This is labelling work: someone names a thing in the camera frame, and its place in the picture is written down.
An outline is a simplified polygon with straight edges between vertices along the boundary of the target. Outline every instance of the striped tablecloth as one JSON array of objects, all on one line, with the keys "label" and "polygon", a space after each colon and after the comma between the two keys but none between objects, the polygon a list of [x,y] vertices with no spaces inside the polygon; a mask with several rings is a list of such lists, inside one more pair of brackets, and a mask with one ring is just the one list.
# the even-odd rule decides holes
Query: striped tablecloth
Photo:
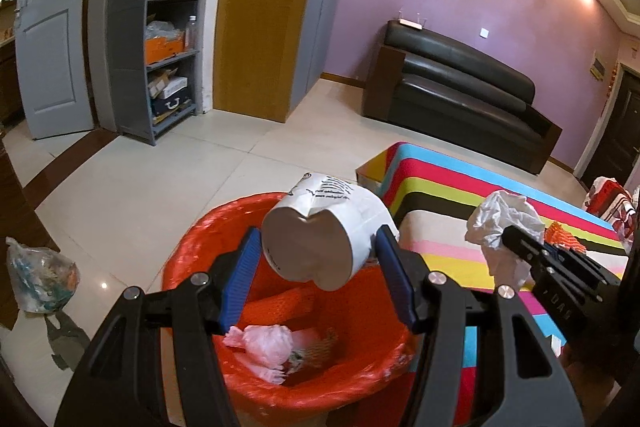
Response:
[{"label": "striped tablecloth", "polygon": [[[403,246],[419,253],[430,269],[446,273],[461,286],[487,291],[494,288],[480,247],[467,243],[464,235],[466,220],[475,207],[489,194],[502,189],[526,196],[547,226],[553,221],[561,223],[587,247],[592,259],[619,277],[625,269],[625,251],[609,223],[495,172],[404,142],[389,147],[356,172],[358,182],[378,193],[399,227],[414,210],[428,213],[423,213],[420,220],[424,230],[413,234],[419,239],[409,244],[405,241]],[[527,288],[520,292],[520,297],[545,336],[555,335],[564,344],[564,336]],[[468,328],[465,338],[460,415],[457,418],[461,422],[468,416],[475,378],[477,339],[474,329]],[[412,381],[409,375],[364,401],[356,425],[375,419],[379,427],[396,427],[398,410],[404,409]],[[385,412],[391,402],[396,405],[392,406],[396,411]]]}]

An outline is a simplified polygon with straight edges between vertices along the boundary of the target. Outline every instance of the metal screw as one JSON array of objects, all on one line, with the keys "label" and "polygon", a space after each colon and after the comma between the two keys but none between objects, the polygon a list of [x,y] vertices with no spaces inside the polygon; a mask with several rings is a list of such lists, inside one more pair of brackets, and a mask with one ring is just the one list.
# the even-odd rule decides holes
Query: metal screw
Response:
[{"label": "metal screw", "polygon": [[503,284],[502,286],[498,287],[498,295],[503,299],[513,299],[516,295],[516,292],[511,286]]},{"label": "metal screw", "polygon": [[124,290],[122,295],[127,299],[127,301],[135,300],[140,297],[140,288],[137,286],[129,286]]},{"label": "metal screw", "polygon": [[428,277],[429,281],[438,286],[442,286],[447,282],[447,276],[442,272],[431,272]]},{"label": "metal screw", "polygon": [[191,284],[194,286],[204,286],[209,282],[209,275],[204,272],[197,272],[191,276]]}]

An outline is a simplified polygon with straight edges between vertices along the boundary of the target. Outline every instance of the plastic bottle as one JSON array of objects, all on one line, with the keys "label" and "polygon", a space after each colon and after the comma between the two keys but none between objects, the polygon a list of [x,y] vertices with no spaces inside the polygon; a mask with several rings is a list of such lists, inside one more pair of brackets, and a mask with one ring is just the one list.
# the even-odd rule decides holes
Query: plastic bottle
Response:
[{"label": "plastic bottle", "polygon": [[196,47],[196,16],[189,16],[189,23],[184,29],[184,49],[192,50]]}]

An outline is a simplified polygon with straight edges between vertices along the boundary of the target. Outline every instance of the sofa armrest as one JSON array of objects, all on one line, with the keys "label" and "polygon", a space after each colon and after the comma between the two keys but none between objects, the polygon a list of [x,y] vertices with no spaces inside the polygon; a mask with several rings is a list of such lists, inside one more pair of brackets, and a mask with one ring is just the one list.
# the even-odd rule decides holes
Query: sofa armrest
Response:
[{"label": "sofa armrest", "polygon": [[377,120],[388,120],[394,89],[402,80],[402,67],[406,52],[381,46],[376,64],[364,87],[362,115]]},{"label": "sofa armrest", "polygon": [[524,123],[542,136],[542,146],[540,146],[538,153],[532,159],[529,169],[529,172],[533,174],[540,174],[549,156],[551,156],[556,143],[558,143],[562,129],[530,105],[527,105],[521,118]]}]

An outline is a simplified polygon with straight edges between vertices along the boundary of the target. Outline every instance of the gray bookshelf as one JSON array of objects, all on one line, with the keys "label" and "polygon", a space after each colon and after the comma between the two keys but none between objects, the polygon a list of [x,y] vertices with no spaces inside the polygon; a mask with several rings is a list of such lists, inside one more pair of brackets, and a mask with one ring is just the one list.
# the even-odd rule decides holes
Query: gray bookshelf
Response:
[{"label": "gray bookshelf", "polygon": [[[184,28],[190,15],[198,13],[200,0],[107,0],[107,56],[111,99],[117,130],[155,145],[156,139],[174,124],[195,112],[195,61],[199,50],[190,50],[159,62],[145,64],[144,31],[147,18],[170,21]],[[189,79],[191,103],[154,124],[148,92],[149,73],[177,68]]]}]

